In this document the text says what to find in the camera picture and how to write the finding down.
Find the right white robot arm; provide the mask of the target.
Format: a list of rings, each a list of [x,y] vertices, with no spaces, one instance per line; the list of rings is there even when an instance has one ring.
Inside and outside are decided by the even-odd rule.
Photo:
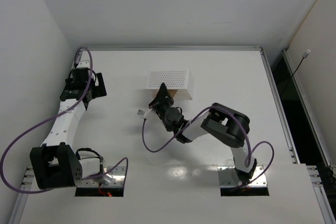
[[[191,143],[209,134],[230,147],[238,179],[243,184],[250,182],[257,160],[253,157],[248,139],[248,116],[222,104],[213,103],[194,119],[187,120],[182,110],[173,104],[173,97],[165,83],[162,83],[154,100],[149,104],[149,109],[159,117],[166,131],[174,133],[173,138],[182,144]]]

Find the white plastic box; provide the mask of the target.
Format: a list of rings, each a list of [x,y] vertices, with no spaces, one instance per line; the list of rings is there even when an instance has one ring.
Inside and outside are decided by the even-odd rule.
[[[149,71],[144,89],[151,91],[155,96],[162,83],[165,83],[169,91],[175,91],[174,100],[193,100],[194,77],[190,70]]]

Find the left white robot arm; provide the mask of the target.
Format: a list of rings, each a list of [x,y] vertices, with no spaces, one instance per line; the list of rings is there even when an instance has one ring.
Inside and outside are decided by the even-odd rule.
[[[60,96],[60,115],[41,146],[30,151],[39,189],[77,187],[83,179],[102,172],[102,156],[81,158],[72,146],[89,102],[106,95],[102,74],[91,72],[89,60],[72,68]]]

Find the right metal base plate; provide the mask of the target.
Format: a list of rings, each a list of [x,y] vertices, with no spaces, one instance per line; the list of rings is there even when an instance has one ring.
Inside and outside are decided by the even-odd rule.
[[[242,181],[239,180],[235,167],[234,166],[219,166],[217,168],[219,185],[221,188],[233,188],[238,187],[242,184]],[[250,180],[250,183],[246,187],[251,188],[266,188],[267,180],[264,174],[264,167],[257,166],[253,176]]]

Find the metal base plate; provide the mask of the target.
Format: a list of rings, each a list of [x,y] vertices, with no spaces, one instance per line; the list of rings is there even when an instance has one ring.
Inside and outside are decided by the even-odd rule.
[[[78,188],[98,188],[101,185],[102,188],[120,189],[124,186],[126,171],[126,166],[117,166],[103,177],[82,180]]]
[[[242,184],[242,181],[239,180],[235,167],[234,166],[219,166],[217,168],[219,185],[221,188],[233,188],[238,187]],[[250,180],[250,183],[246,187],[251,188],[266,188],[267,180],[264,174],[264,167],[257,166],[253,176]]]

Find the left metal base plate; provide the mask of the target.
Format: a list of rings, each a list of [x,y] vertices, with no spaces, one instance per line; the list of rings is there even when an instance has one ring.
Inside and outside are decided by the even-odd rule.
[[[120,189],[124,186],[126,171],[126,166],[117,166],[103,177],[82,180],[78,188],[98,188],[101,185],[102,188]]]

